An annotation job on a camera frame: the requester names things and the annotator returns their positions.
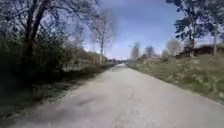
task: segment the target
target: roadside vegetation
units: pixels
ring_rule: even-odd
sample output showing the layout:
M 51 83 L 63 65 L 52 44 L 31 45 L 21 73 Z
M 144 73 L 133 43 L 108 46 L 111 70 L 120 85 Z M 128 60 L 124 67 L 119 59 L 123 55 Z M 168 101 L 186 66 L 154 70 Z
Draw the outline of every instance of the roadside vegetation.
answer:
M 114 30 L 107 17 L 98 0 L 0 1 L 0 126 L 117 63 L 103 55 Z M 96 30 L 107 39 L 100 46 Z
M 183 14 L 174 24 L 176 38 L 167 43 L 161 55 L 151 46 L 140 55 L 139 44 L 135 45 L 129 66 L 224 104 L 224 2 L 166 0 L 166 3 Z M 212 37 L 214 41 L 197 44 L 204 37 Z
M 202 55 L 195 58 L 135 62 L 129 66 L 224 104 L 223 63 L 221 56 Z

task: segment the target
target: bare tree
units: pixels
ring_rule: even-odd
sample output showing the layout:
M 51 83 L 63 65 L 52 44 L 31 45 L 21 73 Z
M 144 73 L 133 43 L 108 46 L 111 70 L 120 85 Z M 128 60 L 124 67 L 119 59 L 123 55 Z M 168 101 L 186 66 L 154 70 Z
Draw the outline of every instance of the bare tree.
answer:
M 140 50 L 139 50 L 139 47 L 140 47 L 140 44 L 139 42 L 136 42 L 132 48 L 132 51 L 131 51 L 131 59 L 136 61 L 139 56 L 140 56 Z
M 31 58 L 38 34 L 63 33 L 64 19 L 88 21 L 97 15 L 97 0 L 2 0 L 1 15 L 13 24 L 23 40 L 23 57 Z
M 181 43 L 178 40 L 172 39 L 167 43 L 166 48 L 169 55 L 175 56 L 181 51 Z
M 145 54 L 146 54 L 147 58 L 151 58 L 155 54 L 154 48 L 151 45 L 147 46 L 145 48 Z
M 113 33 L 114 21 L 112 15 L 104 11 L 92 24 L 92 39 L 93 43 L 100 49 L 100 63 L 103 63 L 103 53 L 105 48 L 111 44 Z

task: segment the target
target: dirt path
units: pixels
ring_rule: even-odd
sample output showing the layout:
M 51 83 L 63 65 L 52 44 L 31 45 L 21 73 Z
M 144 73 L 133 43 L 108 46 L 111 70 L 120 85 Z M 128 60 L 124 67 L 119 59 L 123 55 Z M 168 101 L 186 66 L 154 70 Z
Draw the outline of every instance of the dirt path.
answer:
M 223 128 L 224 107 L 123 65 L 10 128 Z

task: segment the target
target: grassy verge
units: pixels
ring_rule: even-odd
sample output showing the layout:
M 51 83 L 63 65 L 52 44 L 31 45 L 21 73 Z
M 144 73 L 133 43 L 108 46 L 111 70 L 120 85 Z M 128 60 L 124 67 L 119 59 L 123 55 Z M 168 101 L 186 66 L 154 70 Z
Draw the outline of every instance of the grassy verge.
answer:
M 23 89 L 6 96 L 0 95 L 0 127 L 13 123 L 13 118 L 21 110 L 41 104 L 43 101 L 52 101 L 71 87 L 78 87 L 77 81 L 93 78 L 114 65 L 104 65 L 94 68 L 85 68 L 81 71 L 63 72 L 63 79 L 56 83 L 34 85 L 32 90 Z
M 132 63 L 129 67 L 224 104 L 224 59 L 210 55 L 171 58 L 155 63 Z

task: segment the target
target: tree trunk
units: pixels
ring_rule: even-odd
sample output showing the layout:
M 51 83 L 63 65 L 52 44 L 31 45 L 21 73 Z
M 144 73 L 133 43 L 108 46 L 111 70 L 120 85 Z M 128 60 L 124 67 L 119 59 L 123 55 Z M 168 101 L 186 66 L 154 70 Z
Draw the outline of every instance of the tree trunk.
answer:
M 100 48 L 100 64 L 103 64 L 103 47 Z
M 214 42 L 213 42 L 213 54 L 214 56 L 217 55 L 217 36 L 218 36 L 218 24 L 215 26 L 215 33 L 214 33 Z
M 37 11 L 37 15 L 35 17 L 34 23 L 33 23 L 33 31 L 31 34 L 31 40 L 34 40 L 37 34 L 38 27 L 40 25 L 40 21 L 43 17 L 44 11 L 46 10 L 46 6 L 48 4 L 49 0 L 43 0 L 42 3 L 39 6 L 39 9 Z
M 22 54 L 22 63 L 24 67 L 29 67 L 31 63 L 32 53 L 33 53 L 33 42 L 30 39 L 30 35 L 32 32 L 32 22 L 33 16 L 35 12 L 35 8 L 37 6 L 37 0 L 33 0 L 33 4 L 29 9 L 27 23 L 26 23 L 26 33 L 23 44 L 23 54 Z

